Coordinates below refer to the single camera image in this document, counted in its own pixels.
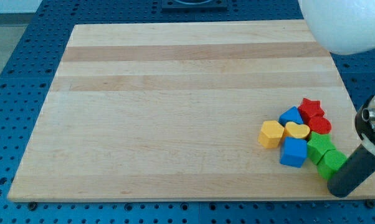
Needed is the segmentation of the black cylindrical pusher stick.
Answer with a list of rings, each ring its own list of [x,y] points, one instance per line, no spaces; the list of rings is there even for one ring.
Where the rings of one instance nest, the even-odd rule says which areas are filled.
[[[375,146],[362,143],[327,181],[327,188],[336,197],[346,197],[374,172]]]

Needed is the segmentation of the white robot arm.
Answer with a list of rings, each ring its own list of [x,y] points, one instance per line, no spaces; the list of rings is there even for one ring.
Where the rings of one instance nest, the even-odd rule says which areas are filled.
[[[298,0],[307,26],[327,51],[352,55],[375,49],[375,0]],[[375,172],[375,94],[357,112],[361,144],[327,182],[329,192],[346,197]]]

